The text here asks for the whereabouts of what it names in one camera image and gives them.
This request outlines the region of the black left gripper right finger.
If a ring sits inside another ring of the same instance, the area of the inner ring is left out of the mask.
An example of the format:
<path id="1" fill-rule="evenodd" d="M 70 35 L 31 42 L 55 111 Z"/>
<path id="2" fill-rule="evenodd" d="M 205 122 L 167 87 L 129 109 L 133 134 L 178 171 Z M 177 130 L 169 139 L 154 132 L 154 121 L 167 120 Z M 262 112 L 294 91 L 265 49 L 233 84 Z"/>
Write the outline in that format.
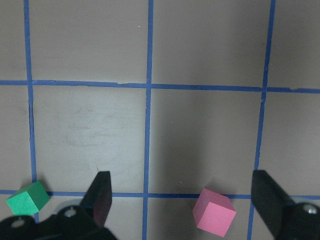
<path id="1" fill-rule="evenodd" d="M 254 170 L 251 202 L 275 240 L 299 240 L 299 205 L 265 171 Z"/>

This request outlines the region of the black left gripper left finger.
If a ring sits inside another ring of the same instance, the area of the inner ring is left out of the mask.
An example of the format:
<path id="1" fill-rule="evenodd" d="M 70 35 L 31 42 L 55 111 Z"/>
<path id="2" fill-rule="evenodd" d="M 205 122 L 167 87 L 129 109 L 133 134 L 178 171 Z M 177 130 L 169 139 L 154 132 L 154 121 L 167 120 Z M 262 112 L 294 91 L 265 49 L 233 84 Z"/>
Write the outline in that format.
<path id="1" fill-rule="evenodd" d="M 81 207 L 101 228 L 105 226 L 112 205 L 111 173 L 99 171 L 81 201 Z"/>

